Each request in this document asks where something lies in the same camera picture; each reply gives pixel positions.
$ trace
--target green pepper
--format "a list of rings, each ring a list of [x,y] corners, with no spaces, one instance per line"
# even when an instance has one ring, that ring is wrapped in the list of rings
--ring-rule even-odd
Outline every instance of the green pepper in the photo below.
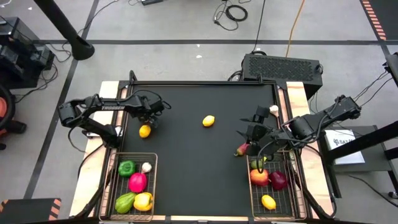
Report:
[[[121,214],[130,211],[130,208],[134,203],[135,197],[136,194],[133,192],[120,196],[118,199],[116,199],[116,203],[114,204],[114,209],[116,209],[116,211]]]
[[[136,164],[133,161],[123,161],[119,165],[119,175],[129,177],[136,171]]]

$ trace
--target apple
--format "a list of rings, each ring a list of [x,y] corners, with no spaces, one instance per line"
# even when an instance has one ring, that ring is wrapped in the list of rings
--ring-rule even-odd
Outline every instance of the apple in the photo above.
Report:
[[[250,182],[260,186],[267,186],[269,183],[268,171],[264,169],[261,174],[257,169],[250,171]]]

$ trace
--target lemon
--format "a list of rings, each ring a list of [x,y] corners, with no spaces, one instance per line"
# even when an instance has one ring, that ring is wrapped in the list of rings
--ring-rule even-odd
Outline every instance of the lemon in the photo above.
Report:
[[[149,125],[142,125],[141,128],[139,129],[139,136],[141,138],[146,138],[150,134],[150,126]]]
[[[204,127],[210,127],[211,125],[213,125],[215,119],[216,119],[216,118],[215,118],[214,116],[212,116],[212,115],[206,116],[206,118],[203,119],[203,125],[204,125]]]
[[[269,196],[269,195],[264,195],[261,197],[261,203],[264,207],[266,207],[269,210],[276,209],[276,202],[275,200]]]

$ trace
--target white garlic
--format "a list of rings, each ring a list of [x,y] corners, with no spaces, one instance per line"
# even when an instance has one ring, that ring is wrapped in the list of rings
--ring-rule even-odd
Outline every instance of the white garlic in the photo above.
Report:
[[[279,108],[277,105],[272,105],[269,107],[269,111],[275,116],[279,117]]]
[[[150,163],[149,162],[145,162],[145,163],[142,164],[141,172],[144,174],[146,172],[149,172],[151,169],[152,169],[152,166],[150,165]]]

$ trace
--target wire basket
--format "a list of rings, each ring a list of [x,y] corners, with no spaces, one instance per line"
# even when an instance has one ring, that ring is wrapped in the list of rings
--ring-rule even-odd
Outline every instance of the wire basket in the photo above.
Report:
[[[286,175],[287,187],[282,190],[274,190],[271,183],[267,186],[252,184],[250,181],[250,163],[257,159],[256,156],[247,156],[251,208],[256,220],[299,220],[307,217],[303,192],[301,186],[295,183],[294,170],[298,171],[296,157],[290,151],[278,151],[272,161],[266,161],[264,168],[268,173],[281,171]],[[275,210],[266,209],[261,203],[263,195],[271,196],[276,202]]]
[[[152,209],[146,212],[138,211],[131,207],[130,211],[125,214],[119,214],[114,206],[118,197],[123,194],[129,193],[128,188],[129,178],[121,177],[118,172],[118,166],[123,161],[134,161],[136,164],[136,171],[140,172],[142,164],[149,162],[152,166],[150,172],[146,173],[147,186],[143,192],[149,192],[154,198]],[[106,185],[105,179],[104,194],[101,204],[101,215],[106,215],[109,220],[113,222],[150,222],[154,216],[155,207],[155,183],[156,183],[156,170],[157,170],[157,155],[155,153],[135,153],[135,152],[115,152],[110,155],[108,162],[108,171],[112,170],[111,180]]]

